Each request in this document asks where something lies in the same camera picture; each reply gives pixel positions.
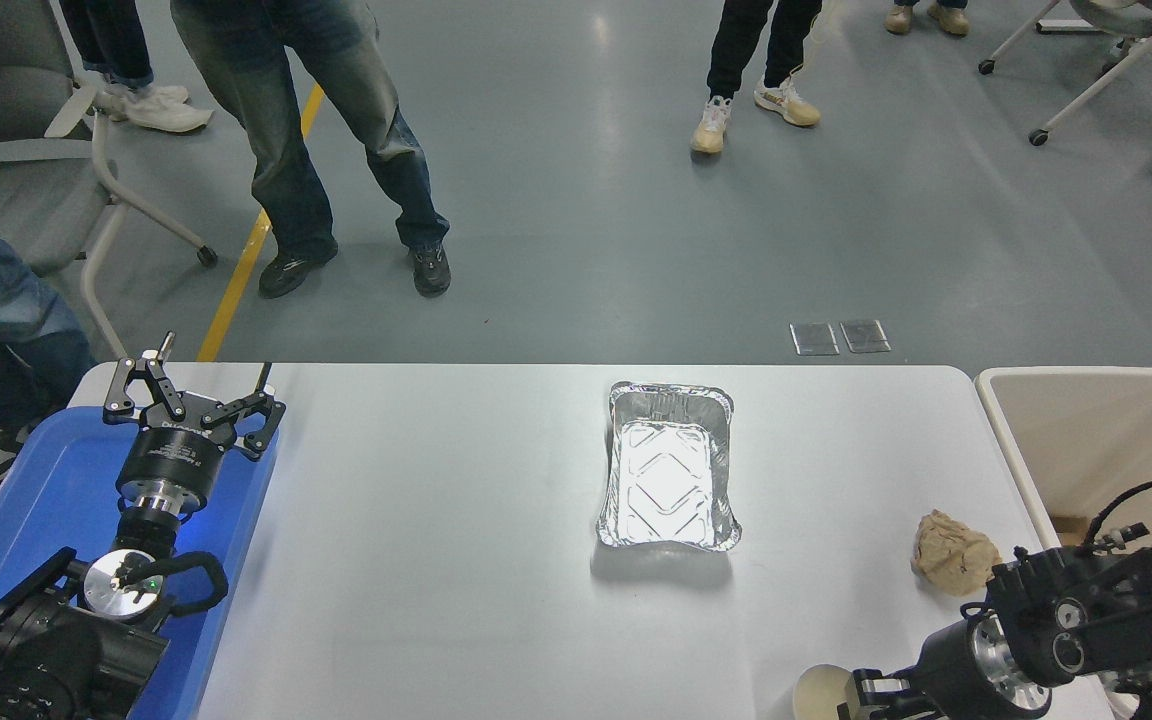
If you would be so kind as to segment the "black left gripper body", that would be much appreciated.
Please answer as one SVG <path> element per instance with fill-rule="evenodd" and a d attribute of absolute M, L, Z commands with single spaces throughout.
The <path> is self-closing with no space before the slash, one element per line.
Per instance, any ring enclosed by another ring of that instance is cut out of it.
<path fill-rule="evenodd" d="M 223 452 L 236 442 L 232 420 L 214 429 L 202 429 L 202 416 L 215 414 L 215 397 L 184 392 L 185 418 L 177 420 L 168 406 L 147 406 L 141 410 L 141 433 L 116 478 L 116 488 L 127 501 L 172 492 L 183 502 L 206 502 L 218 478 Z"/>

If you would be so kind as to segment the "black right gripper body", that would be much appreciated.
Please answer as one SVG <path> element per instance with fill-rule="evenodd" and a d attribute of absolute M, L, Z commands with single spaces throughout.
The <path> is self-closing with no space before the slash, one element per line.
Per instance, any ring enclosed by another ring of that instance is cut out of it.
<path fill-rule="evenodd" d="M 987 682 L 973 651 L 978 619 L 929 635 L 911 670 L 911 688 L 948 719 L 1005 719 L 1001 694 Z"/>

